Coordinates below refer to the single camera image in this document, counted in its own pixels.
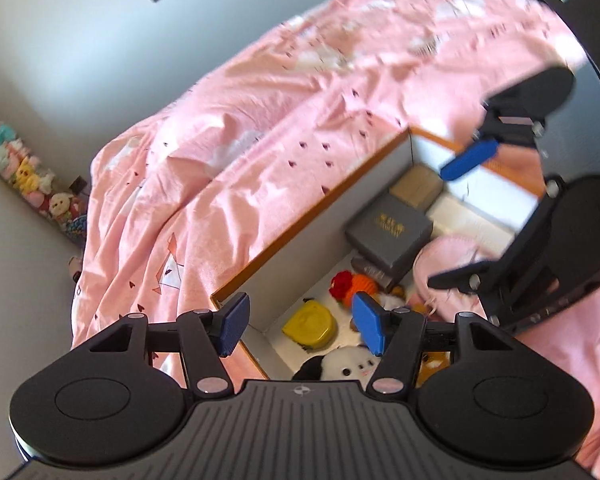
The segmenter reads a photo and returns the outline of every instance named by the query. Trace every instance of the open storage box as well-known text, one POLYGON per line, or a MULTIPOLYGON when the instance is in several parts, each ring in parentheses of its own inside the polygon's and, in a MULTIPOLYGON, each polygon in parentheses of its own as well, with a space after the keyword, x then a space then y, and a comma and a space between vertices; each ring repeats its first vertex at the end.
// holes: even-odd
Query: open storage box
MULTIPOLYGON (((250 296, 250 325, 241 344, 264 378, 289 380, 308 358, 361 342, 360 334, 349 327, 350 310, 328 292, 332 277, 350 270, 356 253, 345 239, 344 226, 411 166, 439 170, 455 149, 421 130, 400 134, 213 294, 218 306, 238 291, 250 296), (319 351, 306 351, 282 333, 304 298, 315 298, 327 307, 338 324, 335 339, 319 351)), ((447 184, 427 211, 434 222, 433 236, 467 235, 491 253, 502 254, 542 193, 515 180, 489 163, 447 184)), ((408 295, 414 292, 411 273, 401 283, 408 295)))

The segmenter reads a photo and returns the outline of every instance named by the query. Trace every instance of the orange knitted toy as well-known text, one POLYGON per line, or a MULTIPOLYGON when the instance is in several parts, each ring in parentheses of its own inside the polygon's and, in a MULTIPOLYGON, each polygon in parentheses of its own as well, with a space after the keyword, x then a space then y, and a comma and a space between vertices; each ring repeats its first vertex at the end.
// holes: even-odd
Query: orange knitted toy
POLYGON ((378 286, 370 277, 365 276, 364 274, 354 274, 351 278, 351 288, 347 291, 342 300, 342 303, 347 308, 351 308, 351 301, 356 292, 366 292, 368 295, 373 296, 378 293, 378 286))

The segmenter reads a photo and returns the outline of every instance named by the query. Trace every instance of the pile of stuffed animals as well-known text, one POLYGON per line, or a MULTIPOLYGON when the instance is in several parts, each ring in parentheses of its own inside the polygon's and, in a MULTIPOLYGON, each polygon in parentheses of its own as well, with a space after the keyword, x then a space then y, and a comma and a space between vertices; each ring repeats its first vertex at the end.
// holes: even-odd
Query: pile of stuffed animals
POLYGON ((84 201, 60 186, 15 131, 0 122, 0 176, 41 215, 57 223, 72 241, 84 246, 87 215, 84 201))
MULTIPOLYGON (((351 309, 353 295, 366 292, 385 310, 395 310, 407 305, 406 292, 400 285, 394 286, 385 294, 380 292, 378 284, 365 274, 343 270, 331 280, 329 293, 338 304, 351 309)), ((420 303, 411 302, 412 310, 429 315, 429 309, 420 303)), ((353 320, 350 328, 357 331, 353 320)), ((328 346, 337 334, 337 323, 328 308, 313 299, 304 300, 304 305, 296 311, 283 327, 282 331, 290 339, 307 351, 317 351, 328 346)), ((293 377, 295 381, 352 381, 360 382, 363 389, 373 375, 379 357, 373 355, 365 346, 343 346, 308 359, 293 377)), ((450 364, 447 352, 424 352, 416 386, 421 386, 435 372, 450 364)))

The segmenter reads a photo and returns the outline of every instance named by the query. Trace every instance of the blue gripper pad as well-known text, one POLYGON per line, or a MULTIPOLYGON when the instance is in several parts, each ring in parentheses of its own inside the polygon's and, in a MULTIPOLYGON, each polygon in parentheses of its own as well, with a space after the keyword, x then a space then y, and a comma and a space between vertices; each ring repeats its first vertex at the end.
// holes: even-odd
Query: blue gripper pad
POLYGON ((456 158, 446 163, 440 170, 440 178, 445 182, 457 180, 473 168, 495 156, 499 142, 494 139, 478 140, 456 158))
POLYGON ((362 341, 373 355, 380 357, 386 343, 382 318, 390 314, 365 292, 353 295, 351 311, 362 341))
POLYGON ((221 328, 216 340, 216 351, 220 357, 231 355, 249 324, 251 301, 244 292, 232 297, 214 316, 221 317, 221 328))

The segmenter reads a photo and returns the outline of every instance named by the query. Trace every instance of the gray wall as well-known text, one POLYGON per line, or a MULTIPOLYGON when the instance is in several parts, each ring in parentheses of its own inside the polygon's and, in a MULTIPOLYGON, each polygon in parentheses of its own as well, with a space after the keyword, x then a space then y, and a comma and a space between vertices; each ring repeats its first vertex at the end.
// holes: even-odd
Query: gray wall
POLYGON ((70 348, 66 264, 77 252, 0 180, 0 478, 22 461, 9 427, 11 394, 70 348))
POLYGON ((0 113, 66 180, 262 33, 323 0, 0 0, 0 113))

